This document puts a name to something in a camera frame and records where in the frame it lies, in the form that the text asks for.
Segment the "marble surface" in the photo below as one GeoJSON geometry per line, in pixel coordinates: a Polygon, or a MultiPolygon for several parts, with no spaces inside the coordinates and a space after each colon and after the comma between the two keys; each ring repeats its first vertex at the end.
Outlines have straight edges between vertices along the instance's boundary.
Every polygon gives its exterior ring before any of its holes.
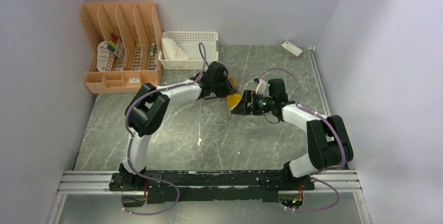
{"type": "MultiPolygon", "coordinates": [[[[271,67],[281,67],[300,80],[301,87],[280,71],[264,79],[283,78],[289,99],[325,114],[310,55],[298,59],[277,46],[220,46],[219,62],[237,79],[240,93],[255,90],[253,78],[271,67]]],[[[197,74],[196,70],[164,70],[162,85],[197,74]]],[[[102,94],[94,104],[75,170],[117,170],[125,156],[128,134],[124,110],[134,94],[102,94]]],[[[275,121],[269,114],[268,119],[275,121]]],[[[287,161],[307,153],[306,133],[285,122],[268,123],[263,116],[232,115],[226,99],[199,100],[168,108],[153,135],[147,169],[236,170],[281,169],[287,161]]]]}

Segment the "white box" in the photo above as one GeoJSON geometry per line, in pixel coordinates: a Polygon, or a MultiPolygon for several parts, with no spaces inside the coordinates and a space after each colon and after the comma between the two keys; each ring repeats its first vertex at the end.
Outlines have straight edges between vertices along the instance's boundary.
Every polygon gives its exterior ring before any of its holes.
{"type": "Polygon", "coordinates": [[[285,43],[280,46],[280,49],[282,49],[283,52],[292,55],[294,58],[300,57],[301,53],[303,52],[303,50],[296,47],[289,41],[285,41],[285,43]]]}

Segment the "purple cable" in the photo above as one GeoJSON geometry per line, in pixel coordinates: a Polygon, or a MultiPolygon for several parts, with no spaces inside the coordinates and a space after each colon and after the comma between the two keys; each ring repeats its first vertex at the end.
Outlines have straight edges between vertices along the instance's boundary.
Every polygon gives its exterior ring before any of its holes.
{"type": "Polygon", "coordinates": [[[154,177],[146,176],[146,175],[141,174],[141,173],[139,173],[138,171],[135,170],[135,168],[134,168],[134,166],[132,165],[132,162],[131,162],[131,148],[132,148],[132,143],[133,143],[133,141],[134,141],[135,135],[134,135],[134,133],[131,131],[131,129],[129,128],[129,115],[131,114],[132,109],[133,109],[136,105],[138,105],[138,104],[139,104],[142,100],[144,100],[146,97],[151,96],[151,95],[153,95],[153,94],[156,93],[156,92],[164,91],[164,90],[169,90],[169,89],[174,89],[174,88],[179,88],[179,87],[183,87],[183,86],[188,86],[188,85],[192,85],[192,84],[195,84],[196,82],[198,82],[198,81],[202,78],[202,76],[203,76],[203,72],[204,72],[204,70],[205,70],[205,65],[207,65],[207,61],[206,61],[206,47],[205,47],[205,45],[204,45],[202,42],[199,43],[199,50],[200,50],[200,54],[202,55],[202,58],[203,58],[203,67],[202,67],[202,70],[200,71],[199,75],[198,75],[197,78],[195,79],[195,81],[190,82],[190,83],[176,84],[176,85],[173,85],[173,86],[170,86],[170,87],[164,87],[164,88],[160,88],[160,89],[156,89],[156,90],[154,90],[154,91],[148,92],[147,94],[142,95],[140,98],[138,98],[137,100],[135,100],[134,103],[132,103],[132,104],[129,106],[128,110],[127,110],[126,117],[125,117],[125,128],[126,128],[126,130],[129,132],[129,134],[130,134],[130,136],[131,136],[131,139],[129,140],[129,144],[128,144],[128,146],[127,146],[127,155],[126,155],[126,157],[127,157],[127,164],[129,165],[129,167],[131,168],[131,170],[132,170],[135,174],[137,174],[138,176],[140,176],[140,177],[142,177],[142,178],[145,178],[145,179],[148,179],[148,180],[151,180],[151,181],[157,181],[157,182],[162,182],[162,183],[165,183],[165,184],[171,185],[171,186],[173,186],[173,187],[176,189],[176,191],[177,191],[177,198],[176,198],[176,200],[175,200],[175,201],[174,201],[169,207],[167,207],[167,208],[165,208],[165,209],[163,209],[163,210],[160,210],[160,211],[154,212],[154,213],[138,213],[138,212],[130,211],[129,209],[127,209],[127,208],[124,207],[123,197],[122,197],[122,198],[121,198],[122,210],[125,211],[125,212],[127,212],[127,213],[129,213],[129,214],[133,214],[133,215],[143,215],[143,216],[149,216],[149,215],[157,215],[157,214],[161,214],[161,213],[164,213],[164,212],[170,210],[172,207],[174,207],[174,206],[177,204],[177,202],[179,201],[179,199],[180,199],[180,190],[179,190],[179,188],[178,188],[174,183],[169,182],[169,181],[165,181],[165,180],[162,180],[162,179],[157,179],[157,178],[154,178],[154,177]]]}
{"type": "MultiPolygon", "coordinates": [[[[300,84],[300,81],[291,73],[291,72],[289,72],[288,70],[285,70],[285,69],[283,69],[283,68],[279,68],[279,67],[272,67],[272,68],[269,68],[268,70],[266,70],[266,71],[264,71],[260,76],[259,76],[259,79],[261,78],[261,77],[263,77],[263,75],[265,75],[265,74],[267,74],[267,73],[269,73],[270,71],[272,71],[272,70],[280,70],[280,71],[283,71],[283,72],[285,72],[285,73],[287,73],[287,74],[289,74],[289,75],[291,75],[291,77],[295,80],[295,82],[297,83],[297,88],[300,88],[301,89],[301,84],[300,84]]],[[[298,93],[298,101],[300,100],[300,97],[301,97],[301,91],[298,93]]]]}

